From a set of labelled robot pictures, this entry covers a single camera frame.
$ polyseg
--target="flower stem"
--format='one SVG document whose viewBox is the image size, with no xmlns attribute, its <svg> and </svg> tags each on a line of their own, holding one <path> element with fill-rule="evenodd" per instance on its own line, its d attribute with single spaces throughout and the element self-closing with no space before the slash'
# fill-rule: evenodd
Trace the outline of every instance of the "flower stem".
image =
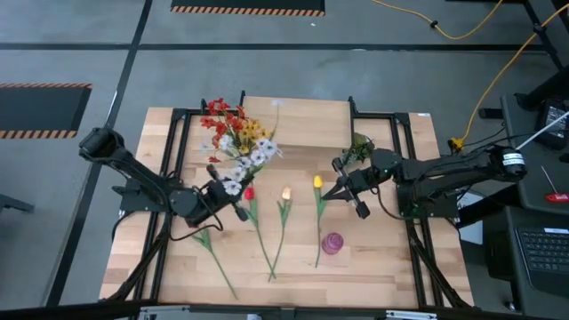
<svg viewBox="0 0 569 320">
<path fill-rule="evenodd" d="M 317 263 L 314 268 L 318 268 L 318 261 L 320 260 L 320 215 L 317 215 L 317 229 L 318 229 L 318 253 L 317 253 Z"/>
<path fill-rule="evenodd" d="M 220 269 L 221 274 L 223 275 L 223 278 L 225 279 L 225 282 L 228 283 L 228 287 L 231 290 L 231 293 L 233 293 L 233 296 L 235 297 L 236 300 L 239 300 L 239 298 L 237 297 L 237 294 L 235 293 L 235 289 L 233 289 L 233 286 L 231 285 L 231 282 L 228 279 L 228 276 L 225 274 L 225 271 L 223 271 L 223 268 L 221 267 L 220 261 L 217 260 L 217 256 L 215 255 L 215 253 L 213 253 L 213 250 L 209 250 L 209 252 L 212 254 L 213 259 L 215 260 L 215 263 L 217 263 L 217 267 Z"/>
<path fill-rule="evenodd" d="M 285 227 L 281 229 L 281 242 L 278 244 L 278 250 L 276 251 L 275 262 L 273 262 L 273 272 L 276 268 L 276 262 L 278 261 L 278 256 L 281 254 L 281 248 L 283 247 L 283 240 L 285 240 Z"/>
<path fill-rule="evenodd" d="M 257 230 L 257 237 L 259 238 L 260 248 L 263 250 L 263 255 L 265 256 L 265 260 L 267 261 L 268 268 L 270 269 L 269 277 L 272 276 L 273 278 L 276 279 L 275 271 L 273 271 L 273 267 L 271 266 L 270 261 L 268 260 L 267 252 L 265 251 L 265 245 L 263 244 L 263 240 L 260 238 L 259 227 L 257 225 L 255 225 L 255 229 Z"/>
</svg>

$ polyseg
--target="wooden table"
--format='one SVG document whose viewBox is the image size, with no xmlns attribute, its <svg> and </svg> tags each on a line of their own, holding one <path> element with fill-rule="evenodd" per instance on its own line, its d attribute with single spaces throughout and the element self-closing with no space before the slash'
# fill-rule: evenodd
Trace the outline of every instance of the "wooden table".
<svg viewBox="0 0 569 320">
<path fill-rule="evenodd" d="M 357 217 L 351 204 L 328 203 L 321 222 L 322 234 L 338 232 L 343 235 L 345 244 L 336 255 L 323 254 L 315 268 L 318 240 L 312 178 L 315 174 L 323 177 L 324 191 L 335 182 L 337 175 L 331 161 L 350 143 L 349 104 L 345 101 L 244 99 L 247 115 L 259 118 L 265 126 L 275 122 L 275 104 L 280 105 L 275 141 L 283 150 L 284 158 L 274 157 L 255 178 L 254 184 L 259 201 L 260 230 L 271 261 L 281 232 L 276 201 L 284 186 L 293 189 L 293 208 L 276 267 L 277 279 L 267 281 L 268 266 L 252 223 L 240 221 L 231 208 L 225 208 L 219 216 L 226 231 L 212 231 L 212 245 L 239 299 L 232 296 L 210 253 L 193 239 L 187 239 L 169 243 L 159 301 L 244 306 L 417 308 L 405 224 L 384 214 L 377 198 L 369 192 L 361 195 L 372 212 L 366 220 Z M 142 129 L 136 157 L 155 172 L 162 160 L 171 113 L 171 108 L 150 108 Z M 417 157 L 438 157 L 430 115 L 409 116 Z M 191 119 L 182 173 L 187 185 L 201 186 L 210 179 L 205 171 L 209 154 L 200 154 L 199 144 L 212 133 L 199 125 L 199 118 L 193 116 Z M 403 127 L 399 129 L 406 150 Z M 357 119 L 355 132 L 372 138 L 376 148 L 393 148 L 387 120 Z M 171 168 L 174 159 L 175 155 L 172 155 Z M 223 168 L 230 166 L 232 164 L 221 163 L 218 169 L 223 172 Z M 398 212 L 394 183 L 381 184 L 381 194 L 387 209 Z M 437 265 L 460 296 L 472 304 L 458 233 L 442 219 L 429 220 L 429 224 Z M 118 228 L 101 298 L 118 289 L 139 261 L 147 225 L 148 213 L 140 212 Z M 174 236 L 188 232 L 184 221 L 175 218 Z M 153 274 L 154 266 L 150 266 L 144 297 L 149 295 Z M 428 301 L 432 303 L 429 273 L 424 266 L 422 274 L 428 288 Z"/>
</svg>

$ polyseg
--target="concrete floor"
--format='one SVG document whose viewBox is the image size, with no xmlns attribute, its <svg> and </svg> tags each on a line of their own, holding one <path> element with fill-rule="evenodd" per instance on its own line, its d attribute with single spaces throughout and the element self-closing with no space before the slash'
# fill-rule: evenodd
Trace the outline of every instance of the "concrete floor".
<svg viewBox="0 0 569 320">
<path fill-rule="evenodd" d="M 453 35 L 476 26 L 493 6 L 443 0 L 398 3 L 439 20 Z M 0 49 L 2 43 L 129 44 L 143 4 L 143 0 L 0 0 Z M 549 2 L 533 4 L 542 20 L 553 12 Z M 464 43 L 521 44 L 531 33 L 532 24 L 523 7 L 509 4 Z M 569 35 L 558 22 L 549 33 L 562 61 L 569 61 Z M 456 44 L 422 20 L 368 0 L 328 0 L 324 18 L 174 14 L 169 12 L 168 0 L 155 0 L 141 42 Z M 76 155 L 77 143 L 91 128 L 104 124 L 126 54 L 126 50 L 0 50 L 0 83 L 93 83 L 78 138 L 0 140 L 0 193 L 36 205 L 33 215 L 4 211 L 0 216 L 0 309 L 35 307 L 44 301 L 87 172 L 87 163 Z M 512 54 L 138 51 L 115 128 L 134 151 L 148 107 L 193 108 L 202 98 L 220 96 L 235 104 L 241 90 L 250 95 L 324 100 L 345 100 L 352 95 L 362 110 L 431 113 L 440 151 L 448 153 L 446 140 L 463 133 L 479 96 Z M 553 73 L 555 68 L 547 55 L 524 54 L 497 83 L 483 107 L 497 108 L 502 94 L 529 91 Z M 477 119 L 470 138 L 484 138 L 500 126 L 499 121 Z M 110 229 L 119 205 L 119 197 L 110 187 L 122 183 L 118 174 L 103 169 L 63 304 L 98 298 L 111 245 Z M 474 189 L 491 193 L 499 187 L 482 184 Z M 481 248 L 465 244 L 464 256 L 477 306 L 506 311 L 501 303 L 508 298 L 509 287 L 488 277 Z"/>
</svg>

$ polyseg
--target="pink object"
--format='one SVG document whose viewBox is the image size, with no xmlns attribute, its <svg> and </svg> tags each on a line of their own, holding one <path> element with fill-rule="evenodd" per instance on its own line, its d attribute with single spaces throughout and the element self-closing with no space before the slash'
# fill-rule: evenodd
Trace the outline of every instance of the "pink object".
<svg viewBox="0 0 569 320">
<path fill-rule="evenodd" d="M 326 252 L 326 254 L 336 254 L 344 245 L 344 238 L 335 232 L 332 232 L 328 236 L 325 236 L 322 239 L 322 250 Z"/>
</svg>

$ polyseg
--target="orange striped tape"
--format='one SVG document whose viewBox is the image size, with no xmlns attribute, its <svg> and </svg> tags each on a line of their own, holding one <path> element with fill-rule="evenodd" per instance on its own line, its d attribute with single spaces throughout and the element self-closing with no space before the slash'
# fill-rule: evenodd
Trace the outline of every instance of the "orange striped tape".
<svg viewBox="0 0 569 320">
<path fill-rule="evenodd" d="M 258 8 L 227 8 L 227 7 L 203 7 L 203 6 L 180 6 L 170 9 L 177 13 L 225 13 L 225 14 L 255 14 L 255 15 L 286 15 L 323 17 L 325 12 L 320 10 L 293 10 L 293 9 L 258 9 Z"/>
<path fill-rule="evenodd" d="M 2 130 L 0 139 L 71 139 L 77 131 L 71 130 Z"/>
<path fill-rule="evenodd" d="M 0 88 L 88 88 L 92 84 L 0 84 Z"/>
</svg>

